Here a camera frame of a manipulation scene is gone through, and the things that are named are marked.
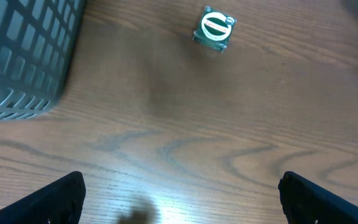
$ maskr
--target brown wooden tabletop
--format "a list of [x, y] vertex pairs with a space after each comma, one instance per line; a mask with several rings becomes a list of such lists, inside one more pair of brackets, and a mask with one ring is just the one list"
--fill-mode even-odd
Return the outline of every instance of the brown wooden tabletop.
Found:
[[60, 104], [0, 123], [0, 208], [74, 170], [81, 223], [286, 223], [287, 170], [358, 205], [358, 0], [89, 0]]

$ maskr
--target small green box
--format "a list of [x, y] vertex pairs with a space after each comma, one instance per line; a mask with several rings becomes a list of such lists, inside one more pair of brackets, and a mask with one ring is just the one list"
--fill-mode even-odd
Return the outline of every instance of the small green box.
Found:
[[236, 22], [235, 18], [206, 6], [193, 40], [223, 52]]

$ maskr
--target dark wood grain pattern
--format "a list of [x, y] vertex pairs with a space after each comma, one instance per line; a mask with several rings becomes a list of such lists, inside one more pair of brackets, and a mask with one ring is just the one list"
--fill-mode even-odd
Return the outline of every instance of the dark wood grain pattern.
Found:
[[73, 170], [81, 223], [286, 223], [286, 170], [358, 205], [358, 1], [89, 0], [60, 104], [0, 123], [0, 208]]

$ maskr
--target wooden surface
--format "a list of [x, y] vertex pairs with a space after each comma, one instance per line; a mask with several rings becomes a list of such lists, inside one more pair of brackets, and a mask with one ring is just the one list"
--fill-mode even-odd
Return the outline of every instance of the wooden surface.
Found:
[[286, 223], [286, 170], [358, 205], [358, 0], [88, 2], [60, 104], [0, 123], [0, 208], [73, 170], [81, 223]]

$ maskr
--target white circle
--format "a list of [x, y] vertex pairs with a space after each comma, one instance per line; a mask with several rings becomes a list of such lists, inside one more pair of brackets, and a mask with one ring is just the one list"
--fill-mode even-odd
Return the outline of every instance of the white circle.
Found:
[[205, 22], [207, 21], [207, 19], [209, 18], [217, 18], [219, 20], [222, 20], [223, 22], [226, 22], [226, 16], [224, 14], [221, 14], [220, 12], [210, 12], [207, 15], [204, 16], [203, 20], [201, 21], [201, 28], [203, 29], [203, 32], [205, 34], [205, 36], [211, 40], [215, 40], [215, 41], [220, 41], [220, 40], [224, 40], [227, 37], [229, 37], [230, 33], [231, 33], [231, 25], [227, 25], [227, 28], [229, 29], [229, 31], [223, 35], [214, 35], [212, 33], [210, 33], [206, 28], [205, 28]]

